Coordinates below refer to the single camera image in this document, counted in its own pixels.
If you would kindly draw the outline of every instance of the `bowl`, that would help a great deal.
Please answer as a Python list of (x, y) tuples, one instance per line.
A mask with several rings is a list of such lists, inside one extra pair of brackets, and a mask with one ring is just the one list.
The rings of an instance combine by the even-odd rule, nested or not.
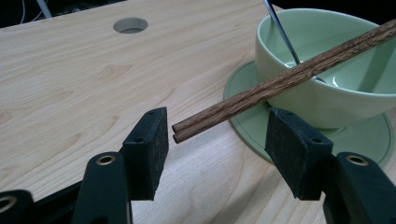
[[(304, 61), (376, 26), (347, 14), (313, 8), (278, 11), (276, 15)], [(396, 106), (396, 38), (369, 49), (268, 100), (318, 129), (338, 129), (364, 121)], [(259, 82), (295, 65), (269, 16), (256, 34), (255, 66)]]

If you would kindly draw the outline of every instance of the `round hole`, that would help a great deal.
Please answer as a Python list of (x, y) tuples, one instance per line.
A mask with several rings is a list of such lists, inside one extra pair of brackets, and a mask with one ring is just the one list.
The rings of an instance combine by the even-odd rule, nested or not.
[(312, 141), (315, 142), (315, 143), (321, 143), (321, 140), (318, 139), (318, 138), (313, 138)]
[(148, 28), (149, 23), (140, 18), (125, 18), (114, 23), (115, 31), (122, 34), (136, 34)]
[(14, 206), (17, 202), (17, 198), (12, 195), (7, 195), (0, 198), (0, 213), (6, 212), (9, 208)]
[(108, 218), (105, 216), (96, 217), (91, 221), (91, 224), (107, 224)]
[(364, 158), (359, 157), (359, 156), (347, 155), (346, 159), (355, 165), (366, 166), (369, 164), (369, 162), (367, 160), (365, 160)]
[(114, 156), (103, 156), (99, 158), (96, 163), (98, 165), (109, 165), (111, 162), (113, 162), (116, 158)]
[(136, 139), (134, 139), (134, 142), (136, 142), (136, 143), (143, 143), (143, 142), (144, 142), (144, 139), (143, 139), (143, 138), (136, 138)]

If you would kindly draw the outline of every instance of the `plate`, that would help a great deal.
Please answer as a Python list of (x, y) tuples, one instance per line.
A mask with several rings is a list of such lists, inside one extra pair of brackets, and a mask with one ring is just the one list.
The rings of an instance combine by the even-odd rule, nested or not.
[[(256, 84), (257, 69), (254, 62), (241, 65), (229, 77), (224, 99)], [(264, 150), (269, 105), (262, 103), (229, 119), (238, 136), (257, 154), (271, 162)], [(332, 154), (348, 151), (366, 156), (384, 166), (394, 149), (394, 133), (386, 114), (355, 123), (341, 129), (318, 130), (333, 142)]]

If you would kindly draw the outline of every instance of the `wooden chopstick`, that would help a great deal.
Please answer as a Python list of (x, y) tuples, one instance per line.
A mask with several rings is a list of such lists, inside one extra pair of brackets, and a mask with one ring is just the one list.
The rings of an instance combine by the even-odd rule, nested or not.
[(183, 142), (254, 105), (347, 61), (396, 35), (396, 19), (329, 49), (172, 126), (176, 143)]

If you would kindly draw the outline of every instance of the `spoon handle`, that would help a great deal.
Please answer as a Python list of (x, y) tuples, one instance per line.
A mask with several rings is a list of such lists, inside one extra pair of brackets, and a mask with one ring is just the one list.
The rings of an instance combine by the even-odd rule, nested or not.
[(283, 29), (282, 24), (280, 24), (280, 21), (277, 18), (277, 15), (275, 13), (274, 8), (272, 7), (272, 4), (271, 4), (270, 0), (262, 0), (262, 1), (264, 2), (265, 6), (267, 7), (268, 12), (270, 13), (271, 19), (275, 23), (275, 26), (276, 26), (277, 30), (279, 31), (280, 35), (282, 36), (282, 39), (285, 42), (286, 46), (288, 47), (291, 55), (293, 56), (294, 61), (296, 62), (296, 64), (299, 64), (300, 63), (300, 59), (298, 58), (297, 53), (294, 50), (293, 45), (291, 44), (288, 36), (286, 35), (286, 32)]

